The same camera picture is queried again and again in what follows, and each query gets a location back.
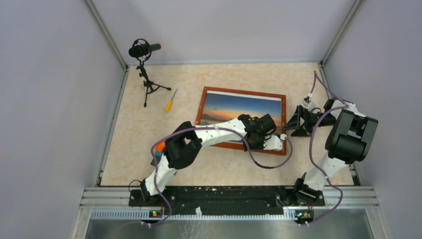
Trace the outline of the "red wooden photo frame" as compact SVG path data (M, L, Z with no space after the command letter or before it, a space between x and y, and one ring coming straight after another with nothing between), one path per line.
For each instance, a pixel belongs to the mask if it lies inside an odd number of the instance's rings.
M243 91L216 87L204 87L196 125L217 124L232 120L239 115L259 117L269 114L276 129L283 134L286 124L286 96L279 94Z

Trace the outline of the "yellow handled screwdriver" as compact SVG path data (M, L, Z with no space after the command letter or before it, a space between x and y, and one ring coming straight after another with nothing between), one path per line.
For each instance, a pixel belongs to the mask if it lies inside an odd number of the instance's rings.
M175 97L175 95L176 95L177 91L178 91L178 89L176 89L176 90L174 91L174 93L173 93L173 95L172 95L172 97L171 97L170 101L167 103L167 106L166 106L166 108L165 108L165 112L166 112L166 113L168 113L168 112L170 111L170 109L171 109L171 107L172 107L172 104L173 104L173 101L174 101L174 97Z

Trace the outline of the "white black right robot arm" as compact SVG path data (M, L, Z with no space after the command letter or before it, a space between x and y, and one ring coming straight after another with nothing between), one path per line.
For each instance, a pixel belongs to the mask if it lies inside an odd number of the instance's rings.
M298 178L292 199L298 205L315 202L322 196L327 180L342 168L363 161L374 138L378 121L360 113L355 104L328 99L323 112L297 106L292 118L283 126L292 136L313 137L314 129L331 126L325 142L326 152L314 168Z

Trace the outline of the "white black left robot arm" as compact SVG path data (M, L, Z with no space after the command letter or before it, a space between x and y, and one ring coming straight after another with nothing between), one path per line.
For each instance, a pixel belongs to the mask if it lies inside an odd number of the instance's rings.
M284 150L286 135L276 133L276 129L269 114L260 118L240 115L210 125L182 123L174 133L152 147L152 152L159 152L161 158L153 158L155 169L141 182L141 200L148 206L157 204L169 179L178 170L190 166L203 147L236 141L241 142L246 151Z

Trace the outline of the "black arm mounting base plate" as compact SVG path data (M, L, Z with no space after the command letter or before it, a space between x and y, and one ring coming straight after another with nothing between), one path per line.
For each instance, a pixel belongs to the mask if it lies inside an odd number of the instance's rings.
M162 194L144 196L130 191L129 206L157 207L172 214L192 215L199 208L205 216L282 215L289 206L324 206L321 192L313 201L301 199L290 186L167 186Z

